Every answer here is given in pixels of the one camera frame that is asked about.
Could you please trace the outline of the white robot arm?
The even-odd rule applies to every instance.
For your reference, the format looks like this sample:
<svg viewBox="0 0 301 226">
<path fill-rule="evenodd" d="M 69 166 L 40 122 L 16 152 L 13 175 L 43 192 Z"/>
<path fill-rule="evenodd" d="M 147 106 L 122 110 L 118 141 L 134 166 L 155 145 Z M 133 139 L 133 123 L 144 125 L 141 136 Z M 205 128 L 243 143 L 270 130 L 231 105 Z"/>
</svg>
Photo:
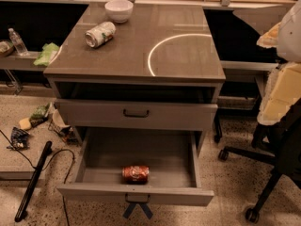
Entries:
<svg viewBox="0 0 301 226">
<path fill-rule="evenodd" d="M 282 21 L 260 36 L 257 44 L 276 48 L 285 59 L 268 76 L 257 121 L 274 125 L 301 98 L 301 0 L 298 0 Z"/>
</svg>

